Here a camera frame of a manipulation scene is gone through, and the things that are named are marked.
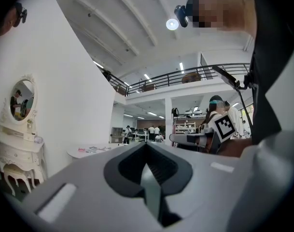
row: brown wall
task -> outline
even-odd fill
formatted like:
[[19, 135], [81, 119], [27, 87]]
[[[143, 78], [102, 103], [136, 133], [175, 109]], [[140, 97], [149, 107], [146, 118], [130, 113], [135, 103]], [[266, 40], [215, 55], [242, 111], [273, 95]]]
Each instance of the brown wall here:
[[150, 128], [151, 126], [165, 126], [164, 119], [158, 120], [137, 120], [137, 128]]
[[[178, 119], [176, 124], [184, 124], [187, 119]], [[198, 127], [203, 121], [203, 118], [198, 119], [188, 119], [188, 123], [196, 123], [196, 127]], [[165, 120], [137, 120], [137, 128], [150, 128], [151, 126], [165, 126]]]

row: white dressing table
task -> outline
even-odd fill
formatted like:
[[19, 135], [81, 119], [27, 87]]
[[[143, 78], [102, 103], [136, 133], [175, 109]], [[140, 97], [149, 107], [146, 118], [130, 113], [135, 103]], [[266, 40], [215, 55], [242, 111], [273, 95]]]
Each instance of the white dressing table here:
[[[13, 97], [16, 97], [15, 104], [25, 102], [25, 107], [13, 108]], [[27, 101], [33, 100], [31, 109], [27, 111]], [[24, 171], [34, 171], [35, 178], [42, 183], [47, 179], [45, 159], [43, 154], [44, 142], [38, 144], [34, 142], [34, 135], [37, 134], [35, 126], [35, 116], [37, 103], [37, 89], [34, 78], [31, 74], [21, 77], [18, 82], [11, 87], [9, 96], [5, 98], [4, 107], [0, 115], [0, 162], [14, 164]], [[27, 127], [28, 120], [32, 121], [31, 129]]]

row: oval mirror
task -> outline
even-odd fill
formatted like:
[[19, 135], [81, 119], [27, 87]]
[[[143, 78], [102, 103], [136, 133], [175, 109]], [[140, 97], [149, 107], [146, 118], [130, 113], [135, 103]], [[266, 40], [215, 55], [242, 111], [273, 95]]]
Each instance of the oval mirror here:
[[33, 105], [34, 86], [29, 80], [21, 80], [15, 84], [10, 98], [10, 111], [14, 119], [24, 120]]

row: cable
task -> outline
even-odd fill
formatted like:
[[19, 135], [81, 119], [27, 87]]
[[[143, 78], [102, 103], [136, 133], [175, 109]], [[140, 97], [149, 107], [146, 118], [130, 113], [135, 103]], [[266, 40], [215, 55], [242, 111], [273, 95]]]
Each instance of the cable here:
[[252, 129], [253, 129], [253, 125], [252, 125], [252, 122], [250, 120], [250, 116], [248, 114], [248, 111], [247, 111], [247, 108], [245, 107], [245, 104], [244, 104], [244, 101], [243, 101], [243, 98], [242, 98], [242, 95], [241, 95], [241, 92], [240, 90], [236, 89], [236, 91], [238, 92], [239, 96], [240, 96], [240, 99], [241, 99], [241, 103], [242, 103], [242, 106], [244, 108], [244, 111], [245, 111], [245, 115], [247, 116], [247, 119], [248, 119], [248, 123], [249, 123], [249, 126], [250, 126], [250, 130], [251, 130], [251, 134], [252, 134]]

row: gray device body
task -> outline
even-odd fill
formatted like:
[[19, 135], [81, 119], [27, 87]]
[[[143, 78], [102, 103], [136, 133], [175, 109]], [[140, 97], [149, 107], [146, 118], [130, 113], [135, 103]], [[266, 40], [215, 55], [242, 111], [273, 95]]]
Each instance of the gray device body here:
[[[75, 160], [24, 199], [19, 207], [21, 216], [38, 231], [249, 231], [266, 219], [294, 183], [293, 131], [282, 131], [246, 148], [241, 158], [147, 143], [185, 160], [193, 170], [180, 193], [165, 197], [170, 211], [181, 220], [163, 227], [143, 198], [119, 195], [103, 173], [111, 159], [143, 144]], [[57, 209], [54, 195], [66, 183], [76, 187], [74, 194], [53, 222], [45, 222], [37, 216], [39, 211], [47, 205]]]

